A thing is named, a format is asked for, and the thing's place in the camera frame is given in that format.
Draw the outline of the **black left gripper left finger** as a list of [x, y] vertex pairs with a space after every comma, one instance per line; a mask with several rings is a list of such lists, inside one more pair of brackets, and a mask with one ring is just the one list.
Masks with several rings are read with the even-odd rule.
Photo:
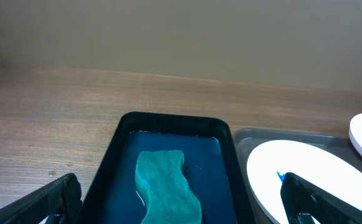
[[81, 186], [68, 173], [0, 209], [3, 223], [76, 223], [82, 208]]

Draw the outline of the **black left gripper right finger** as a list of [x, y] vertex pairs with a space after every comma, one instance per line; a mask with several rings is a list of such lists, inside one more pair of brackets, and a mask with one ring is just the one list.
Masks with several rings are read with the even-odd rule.
[[291, 224], [362, 224], [361, 210], [294, 173], [283, 176], [280, 195]]

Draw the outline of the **white plate with blue stain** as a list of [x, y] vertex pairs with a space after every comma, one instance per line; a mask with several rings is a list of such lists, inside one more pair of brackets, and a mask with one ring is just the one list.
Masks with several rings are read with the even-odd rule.
[[247, 159], [252, 193], [274, 223], [287, 223], [281, 178], [292, 172], [362, 211], [362, 172], [343, 159], [302, 142], [273, 140], [255, 147]]

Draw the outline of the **green yellow scrub sponge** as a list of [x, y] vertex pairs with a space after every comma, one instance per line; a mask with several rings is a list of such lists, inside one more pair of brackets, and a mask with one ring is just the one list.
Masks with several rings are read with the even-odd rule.
[[184, 153], [142, 151], [135, 169], [136, 191], [146, 207], [142, 223], [200, 224], [202, 209], [183, 175]]

